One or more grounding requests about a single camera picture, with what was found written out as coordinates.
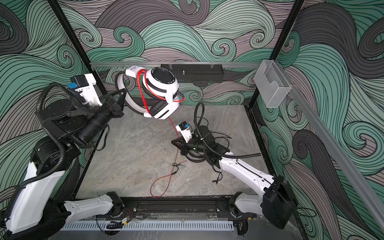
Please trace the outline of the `black blue headphones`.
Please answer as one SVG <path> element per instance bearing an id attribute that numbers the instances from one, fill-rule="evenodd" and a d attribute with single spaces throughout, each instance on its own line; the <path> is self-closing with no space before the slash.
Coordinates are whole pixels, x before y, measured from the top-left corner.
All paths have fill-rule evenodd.
<path id="1" fill-rule="evenodd" d="M 202 163 L 207 160 L 207 157 L 205 155 L 193 151 L 184 151 L 181 153 L 181 155 L 185 156 L 187 160 L 192 163 Z"/>

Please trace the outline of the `white headphones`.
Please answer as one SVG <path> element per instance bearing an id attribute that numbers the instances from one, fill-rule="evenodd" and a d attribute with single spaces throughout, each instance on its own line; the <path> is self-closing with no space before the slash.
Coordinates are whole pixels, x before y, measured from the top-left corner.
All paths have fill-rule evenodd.
<path id="1" fill-rule="evenodd" d="M 144 105 L 139 106 L 129 93 L 123 97 L 124 103 L 134 113 L 145 118 L 165 120 L 185 100 L 185 96 L 179 91 L 177 78 L 165 68 L 155 67 L 146 70 L 139 66 L 129 67 L 124 73 L 117 75 L 115 80 L 117 90 L 126 90 L 124 77 L 133 78 Z"/>

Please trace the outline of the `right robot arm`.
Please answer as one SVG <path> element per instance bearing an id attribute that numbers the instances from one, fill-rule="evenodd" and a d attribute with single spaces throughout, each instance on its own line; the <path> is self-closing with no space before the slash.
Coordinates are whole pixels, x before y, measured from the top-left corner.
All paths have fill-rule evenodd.
<path id="1" fill-rule="evenodd" d="M 244 162 L 245 155 L 235 156 L 229 148 L 217 143 L 213 132 L 201 125 L 204 109 L 203 103 L 196 106 L 194 129 L 185 121 L 175 126 L 181 137 L 171 143 L 189 161 L 207 162 L 218 173 L 215 183 L 227 172 L 255 191 L 253 195 L 238 192 L 230 199 L 229 210 L 234 217 L 262 215 L 275 227 L 284 229 L 298 206 L 290 183 L 283 176 L 274 177 L 254 168 Z"/>

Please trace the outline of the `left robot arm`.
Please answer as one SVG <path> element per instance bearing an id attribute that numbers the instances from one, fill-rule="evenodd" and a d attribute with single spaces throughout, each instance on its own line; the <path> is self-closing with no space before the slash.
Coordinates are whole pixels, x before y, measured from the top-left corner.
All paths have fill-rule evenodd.
<path id="1" fill-rule="evenodd" d="M 2 213 L 5 239 L 46 240 L 72 222 L 122 214 L 124 204 L 115 192 L 80 201 L 57 201 L 51 194 L 81 149 L 95 148 L 109 121 L 123 115 L 126 94 L 115 91 L 102 97 L 101 106 L 90 107 L 71 87 L 51 83 L 42 90 L 35 113 L 46 136 L 36 143 L 25 178 Z"/>

